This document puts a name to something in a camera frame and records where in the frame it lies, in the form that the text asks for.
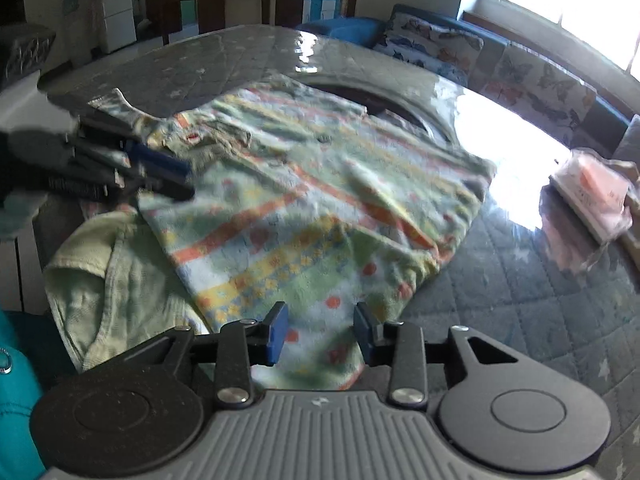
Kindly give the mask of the pink packaged folded clothes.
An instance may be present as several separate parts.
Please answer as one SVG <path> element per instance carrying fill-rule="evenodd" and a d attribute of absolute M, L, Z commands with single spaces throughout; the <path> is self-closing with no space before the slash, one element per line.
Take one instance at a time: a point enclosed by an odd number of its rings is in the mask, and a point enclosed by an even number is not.
<path fill-rule="evenodd" d="M 627 198 L 637 174 L 633 162 L 606 159 L 590 148 L 578 148 L 550 174 L 550 183 L 603 246 L 634 223 Z"/>

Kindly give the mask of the grey pillow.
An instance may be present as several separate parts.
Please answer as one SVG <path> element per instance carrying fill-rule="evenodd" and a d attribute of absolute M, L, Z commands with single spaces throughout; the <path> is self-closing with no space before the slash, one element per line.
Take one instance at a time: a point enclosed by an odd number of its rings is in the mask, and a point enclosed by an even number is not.
<path fill-rule="evenodd" d="M 612 159 L 633 162 L 640 168 L 640 115 L 635 114 L 617 145 Z"/>

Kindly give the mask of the blue small cabinet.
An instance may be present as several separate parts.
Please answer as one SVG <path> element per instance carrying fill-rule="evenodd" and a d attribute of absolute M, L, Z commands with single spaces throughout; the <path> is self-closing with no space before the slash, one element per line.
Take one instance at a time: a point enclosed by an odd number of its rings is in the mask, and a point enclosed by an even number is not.
<path fill-rule="evenodd" d="M 343 0 L 303 0 L 303 23 L 332 20 L 342 15 Z"/>

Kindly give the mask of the colourful patterned baby garment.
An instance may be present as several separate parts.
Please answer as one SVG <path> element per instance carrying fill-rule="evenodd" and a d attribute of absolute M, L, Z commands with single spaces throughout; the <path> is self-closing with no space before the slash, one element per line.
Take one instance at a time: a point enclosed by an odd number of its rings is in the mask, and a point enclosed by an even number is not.
<path fill-rule="evenodd" d="M 343 389 L 363 359 L 352 311 L 401 314 L 454 256 L 496 168 L 456 144 L 277 75 L 157 118 L 112 91 L 92 106 L 190 162 L 195 194 L 149 192 L 85 221 L 44 271 L 85 372 L 170 328 L 199 335 L 288 305 L 268 389 Z"/>

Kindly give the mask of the teal fabric bag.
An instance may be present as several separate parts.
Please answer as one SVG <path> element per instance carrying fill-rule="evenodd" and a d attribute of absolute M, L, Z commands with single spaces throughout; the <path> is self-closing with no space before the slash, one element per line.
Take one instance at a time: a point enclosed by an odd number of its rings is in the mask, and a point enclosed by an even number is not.
<path fill-rule="evenodd" d="M 44 468 L 29 431 L 32 409 L 42 396 L 32 363 L 21 352 L 17 332 L 1 312 L 0 469 L 8 480 L 39 479 Z"/>

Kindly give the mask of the beige folded cloth pile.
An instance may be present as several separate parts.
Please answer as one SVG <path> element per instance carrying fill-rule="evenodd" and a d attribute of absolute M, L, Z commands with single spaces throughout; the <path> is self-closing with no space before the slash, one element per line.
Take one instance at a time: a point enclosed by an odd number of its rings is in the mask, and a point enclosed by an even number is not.
<path fill-rule="evenodd" d="M 594 238 L 606 245 L 626 236 L 639 241 L 639 169 L 593 150 L 572 151 L 573 196 Z"/>

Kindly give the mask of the white refrigerator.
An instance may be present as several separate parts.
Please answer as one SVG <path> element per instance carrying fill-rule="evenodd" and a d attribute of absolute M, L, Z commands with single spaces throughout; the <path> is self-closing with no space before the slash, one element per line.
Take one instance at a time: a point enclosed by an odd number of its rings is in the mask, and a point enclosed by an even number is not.
<path fill-rule="evenodd" d="M 110 54 L 137 40 L 132 0 L 100 0 L 100 48 Z"/>

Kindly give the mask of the butterfly print cushion left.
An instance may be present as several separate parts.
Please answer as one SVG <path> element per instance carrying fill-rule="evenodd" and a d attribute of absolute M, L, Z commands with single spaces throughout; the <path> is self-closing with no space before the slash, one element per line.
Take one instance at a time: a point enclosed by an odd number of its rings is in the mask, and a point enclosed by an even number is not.
<path fill-rule="evenodd" d="M 484 39 L 472 32 L 399 12 L 387 23 L 373 50 L 466 87 L 484 44 Z"/>

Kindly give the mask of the blue sofa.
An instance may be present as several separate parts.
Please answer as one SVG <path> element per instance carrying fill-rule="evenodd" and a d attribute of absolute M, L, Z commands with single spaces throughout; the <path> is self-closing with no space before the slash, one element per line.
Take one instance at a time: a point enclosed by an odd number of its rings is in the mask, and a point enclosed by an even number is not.
<path fill-rule="evenodd" d="M 638 116 L 626 118 L 574 70 L 480 26 L 398 4 L 386 21 L 331 18 L 297 28 L 375 50 L 461 84 L 568 148 L 639 161 Z"/>

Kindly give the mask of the butterfly print cushion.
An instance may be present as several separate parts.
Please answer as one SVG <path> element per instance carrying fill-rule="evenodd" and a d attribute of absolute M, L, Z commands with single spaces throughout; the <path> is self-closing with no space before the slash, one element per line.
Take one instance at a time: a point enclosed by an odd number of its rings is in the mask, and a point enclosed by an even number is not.
<path fill-rule="evenodd" d="M 387 23 L 373 50 L 466 87 L 484 44 L 484 39 L 472 32 L 399 12 Z"/>
<path fill-rule="evenodd" d="M 550 58 L 508 44 L 480 94 L 564 145 L 584 122 L 597 91 Z"/>

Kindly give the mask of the butterfly print cushion right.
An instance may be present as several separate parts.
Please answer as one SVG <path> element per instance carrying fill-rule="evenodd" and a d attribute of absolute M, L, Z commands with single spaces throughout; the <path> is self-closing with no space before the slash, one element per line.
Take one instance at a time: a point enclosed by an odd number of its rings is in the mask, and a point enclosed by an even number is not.
<path fill-rule="evenodd" d="M 597 91 L 550 58 L 508 44 L 480 94 L 564 145 L 584 122 Z"/>

